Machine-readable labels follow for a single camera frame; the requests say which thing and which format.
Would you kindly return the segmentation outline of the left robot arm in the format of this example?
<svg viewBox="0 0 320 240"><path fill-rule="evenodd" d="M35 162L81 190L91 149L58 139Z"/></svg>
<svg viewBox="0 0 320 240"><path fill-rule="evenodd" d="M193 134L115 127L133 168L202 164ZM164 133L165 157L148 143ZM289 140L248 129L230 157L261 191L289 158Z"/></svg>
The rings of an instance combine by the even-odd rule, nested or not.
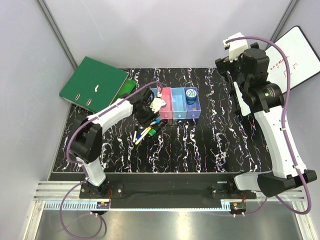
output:
<svg viewBox="0 0 320 240"><path fill-rule="evenodd" d="M142 127L149 127L166 105L162 94L150 88L124 94L103 110L74 119L74 126L67 146L67 158L75 157L74 162L84 171L84 192L97 198L108 194L109 181L100 163L104 133L119 121L133 116Z"/></svg>

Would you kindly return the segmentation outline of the green eraser cap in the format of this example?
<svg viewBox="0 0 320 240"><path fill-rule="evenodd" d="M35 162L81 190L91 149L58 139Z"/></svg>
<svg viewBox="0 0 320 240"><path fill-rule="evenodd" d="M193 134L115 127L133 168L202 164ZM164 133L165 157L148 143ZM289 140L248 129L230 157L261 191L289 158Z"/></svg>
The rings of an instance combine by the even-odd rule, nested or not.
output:
<svg viewBox="0 0 320 240"><path fill-rule="evenodd" d="M149 134L150 136L154 136L154 135L156 134L156 130L155 130L155 129L151 129L151 130L148 132L148 134Z"/></svg>

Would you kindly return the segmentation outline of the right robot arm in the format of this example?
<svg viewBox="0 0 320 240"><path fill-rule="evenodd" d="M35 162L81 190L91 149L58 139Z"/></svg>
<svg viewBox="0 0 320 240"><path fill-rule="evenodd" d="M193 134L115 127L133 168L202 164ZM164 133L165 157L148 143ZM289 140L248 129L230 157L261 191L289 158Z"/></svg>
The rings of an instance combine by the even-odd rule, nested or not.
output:
<svg viewBox="0 0 320 240"><path fill-rule="evenodd" d="M217 71L232 86L231 94L243 116L253 114L265 138L272 162L269 172L246 172L233 177L227 185L228 195L239 198L245 191L259 191L274 197L287 190L317 180L314 170L307 169L293 143L287 146L284 134L292 135L282 120L284 96L280 87L268 81L269 57L259 48L243 50L236 60L230 57L215 61Z"/></svg>

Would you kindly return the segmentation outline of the blue cleaning gel jar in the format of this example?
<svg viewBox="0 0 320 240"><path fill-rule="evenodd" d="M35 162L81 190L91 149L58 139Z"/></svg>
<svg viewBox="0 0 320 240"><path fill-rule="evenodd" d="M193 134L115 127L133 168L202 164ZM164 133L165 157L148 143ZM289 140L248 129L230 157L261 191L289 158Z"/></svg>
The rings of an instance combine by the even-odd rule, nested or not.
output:
<svg viewBox="0 0 320 240"><path fill-rule="evenodd" d="M185 98L187 105L193 105L197 99L198 93L193 88L188 88L185 90Z"/></svg>

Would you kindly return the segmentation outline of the black marker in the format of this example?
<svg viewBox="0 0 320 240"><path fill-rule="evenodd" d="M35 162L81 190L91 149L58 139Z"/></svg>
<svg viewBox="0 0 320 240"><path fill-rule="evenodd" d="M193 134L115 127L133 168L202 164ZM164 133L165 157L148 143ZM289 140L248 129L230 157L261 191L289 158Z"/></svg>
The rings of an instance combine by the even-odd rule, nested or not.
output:
<svg viewBox="0 0 320 240"><path fill-rule="evenodd" d="M156 125L153 129L157 133L163 126L165 125L164 122L160 122L158 125Z"/></svg>

